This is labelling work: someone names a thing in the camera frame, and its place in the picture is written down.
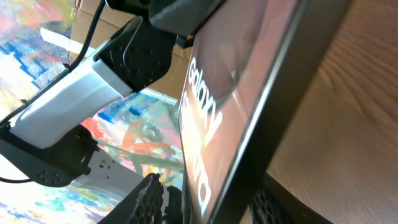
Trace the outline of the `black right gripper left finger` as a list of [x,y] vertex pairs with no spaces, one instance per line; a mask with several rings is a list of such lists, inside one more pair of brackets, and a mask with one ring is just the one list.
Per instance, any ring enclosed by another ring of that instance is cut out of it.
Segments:
[[148,174],[98,224],[160,224],[163,192],[160,174]]

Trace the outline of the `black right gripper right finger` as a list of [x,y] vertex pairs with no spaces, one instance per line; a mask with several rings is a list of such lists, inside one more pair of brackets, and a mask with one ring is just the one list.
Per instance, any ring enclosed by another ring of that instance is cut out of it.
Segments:
[[264,175],[249,206],[252,224],[331,224],[294,197],[269,174]]

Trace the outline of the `Samsung Galaxy smartphone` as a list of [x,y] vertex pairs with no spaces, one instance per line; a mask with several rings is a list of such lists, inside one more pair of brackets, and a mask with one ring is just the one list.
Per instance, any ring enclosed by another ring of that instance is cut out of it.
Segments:
[[192,223],[238,223],[349,1],[224,1],[197,32],[180,104]]

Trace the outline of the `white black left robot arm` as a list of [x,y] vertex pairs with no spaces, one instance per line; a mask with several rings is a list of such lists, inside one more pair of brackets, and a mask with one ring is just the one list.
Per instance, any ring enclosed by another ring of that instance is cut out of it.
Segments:
[[100,149],[82,122],[161,79],[173,47],[191,46],[220,3],[101,1],[75,61],[1,121],[1,154],[27,182],[124,199],[142,176]]

